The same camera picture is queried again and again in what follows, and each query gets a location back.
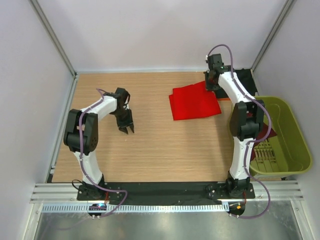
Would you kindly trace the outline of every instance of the green tub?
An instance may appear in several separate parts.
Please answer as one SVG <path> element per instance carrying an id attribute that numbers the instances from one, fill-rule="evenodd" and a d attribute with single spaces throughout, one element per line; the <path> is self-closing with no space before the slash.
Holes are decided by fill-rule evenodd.
<path id="1" fill-rule="evenodd" d="M 253 149 L 256 157 L 250 163 L 250 173 L 256 177 L 282 178 L 307 172 L 312 166 L 312 156 L 291 108 L 278 97 L 256 96 L 256 99 L 264 101 L 277 136 Z"/>

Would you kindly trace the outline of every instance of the red towel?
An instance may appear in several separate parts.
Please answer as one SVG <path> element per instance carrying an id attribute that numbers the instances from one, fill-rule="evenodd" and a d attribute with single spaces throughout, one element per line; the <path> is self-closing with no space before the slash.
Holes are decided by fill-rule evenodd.
<path id="1" fill-rule="evenodd" d="M 169 95 L 173 120 L 206 118 L 221 114 L 216 95 L 206 91 L 204 81 L 174 88 Z"/>

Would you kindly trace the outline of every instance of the metal floor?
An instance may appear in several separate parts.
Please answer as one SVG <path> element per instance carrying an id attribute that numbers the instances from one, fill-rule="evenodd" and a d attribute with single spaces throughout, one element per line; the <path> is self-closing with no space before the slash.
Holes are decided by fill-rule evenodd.
<path id="1" fill-rule="evenodd" d="M 247 202 L 245 215 L 253 216 L 262 212 L 266 204 L 266 201 Z M 290 201 L 273 201 L 266 214 L 250 220 L 229 217 L 225 212 L 119 213 L 102 219 L 88 219 L 70 230 L 61 231 L 55 229 L 55 227 L 67 228 L 83 218 L 88 218 L 88 216 L 86 213 L 42 213 L 34 239 L 303 239 Z"/>

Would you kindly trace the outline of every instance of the wooden surface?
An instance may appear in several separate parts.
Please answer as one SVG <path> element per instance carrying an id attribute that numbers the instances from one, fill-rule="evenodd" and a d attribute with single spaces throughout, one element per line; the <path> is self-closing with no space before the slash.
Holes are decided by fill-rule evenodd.
<path id="1" fill-rule="evenodd" d="M 172 89 L 204 80 L 202 72 L 83 74 L 72 108 L 81 109 L 100 97 L 96 88 L 131 94 L 135 134 L 120 132 L 116 118 L 99 123 L 96 148 L 100 170 L 108 182 L 224 181 L 231 166 L 233 146 L 227 121 L 231 102 L 220 101 L 222 114 L 173 121 Z M 77 159 L 61 145 L 53 182 L 82 179 Z"/>

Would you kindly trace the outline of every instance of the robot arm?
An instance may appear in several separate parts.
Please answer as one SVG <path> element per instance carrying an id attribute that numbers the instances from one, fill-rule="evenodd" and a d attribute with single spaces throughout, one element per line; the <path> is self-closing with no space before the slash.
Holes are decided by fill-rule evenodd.
<path id="1" fill-rule="evenodd" d="M 239 197 L 248 190 L 250 184 L 246 170 L 249 172 L 253 141 L 263 128 L 264 112 L 246 97 L 255 99 L 240 83 L 235 72 L 233 73 L 234 78 L 232 77 L 231 67 L 224 65 L 221 54 L 209 56 L 207 63 L 209 69 L 204 72 L 206 89 L 216 92 L 222 88 L 234 106 L 229 123 L 234 140 L 234 150 L 226 185 L 231 196 Z M 247 145 L 249 148 L 245 159 Z"/>
<path id="2" fill-rule="evenodd" d="M 129 109 L 130 94 L 124 88 L 117 88 L 115 93 L 105 92 L 102 103 L 95 106 L 97 102 L 81 110 L 70 110 L 66 122 L 63 143 L 67 145 L 80 164 L 80 135 L 79 118 L 82 112 L 91 108 L 83 117 L 83 157 L 82 163 L 86 173 L 97 184 L 104 184 L 103 174 L 99 169 L 96 147 L 99 140 L 98 122 L 108 114 L 115 115 L 118 129 L 128 134 L 127 127 L 134 133 L 132 111 Z M 82 182 L 91 185 L 91 182 L 83 175 Z"/>

